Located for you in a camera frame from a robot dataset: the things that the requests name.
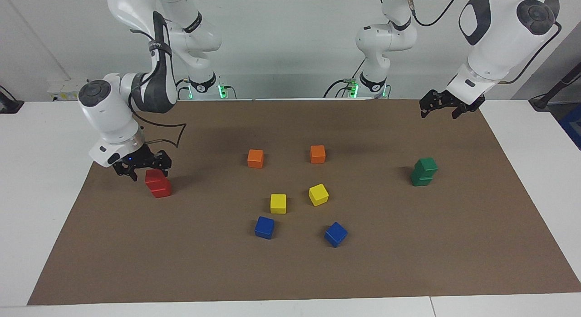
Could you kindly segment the blue wooden cube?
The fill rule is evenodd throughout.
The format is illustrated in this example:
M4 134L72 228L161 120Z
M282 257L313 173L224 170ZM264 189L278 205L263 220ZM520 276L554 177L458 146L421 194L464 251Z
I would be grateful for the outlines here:
M272 239L275 230L275 221L272 218L267 218L265 216L259 216L254 228L254 233L256 237L260 237L266 240Z
M349 232L339 222L334 222L324 233L325 240L334 248L338 248Z

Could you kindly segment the blue crate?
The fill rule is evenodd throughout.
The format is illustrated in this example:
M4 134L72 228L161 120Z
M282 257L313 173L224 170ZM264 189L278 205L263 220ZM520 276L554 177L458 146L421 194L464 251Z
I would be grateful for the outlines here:
M558 119L558 123L581 151L581 103Z

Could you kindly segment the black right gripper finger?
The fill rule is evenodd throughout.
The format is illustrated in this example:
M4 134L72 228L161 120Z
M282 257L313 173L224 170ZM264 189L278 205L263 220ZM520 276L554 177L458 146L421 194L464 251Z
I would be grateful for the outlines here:
M138 180L135 172L135 166L125 166L124 164L114 164L113 168L118 176L129 176L133 181Z
M162 171L163 175L167 177L170 168L172 168L172 159L168 153L164 150L155 153L155 169Z

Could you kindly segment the brown table mat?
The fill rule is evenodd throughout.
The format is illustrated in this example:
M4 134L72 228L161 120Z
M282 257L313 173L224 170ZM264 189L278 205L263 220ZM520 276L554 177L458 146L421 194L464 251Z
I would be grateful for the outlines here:
M481 112L415 100L189 101L172 195L93 164L30 305L581 292ZM324 145L326 161L310 163ZM249 168L250 149L264 152ZM415 187L416 162L438 171ZM308 190L324 184L327 203ZM287 213L270 213L285 193ZM272 218L272 239L255 236ZM349 234L332 247L325 230Z

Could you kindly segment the white power strip box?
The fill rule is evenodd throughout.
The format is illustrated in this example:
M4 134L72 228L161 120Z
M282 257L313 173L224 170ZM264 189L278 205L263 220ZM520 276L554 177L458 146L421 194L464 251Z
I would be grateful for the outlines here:
M51 101L76 101L80 89L91 79L69 79L62 81L50 81L46 91Z

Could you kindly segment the black clamp mount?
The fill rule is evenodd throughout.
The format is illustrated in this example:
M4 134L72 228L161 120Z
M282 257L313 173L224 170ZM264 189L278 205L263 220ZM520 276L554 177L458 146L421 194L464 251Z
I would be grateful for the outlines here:
M24 105L23 100L17 100L6 87L0 85L0 114L16 114Z

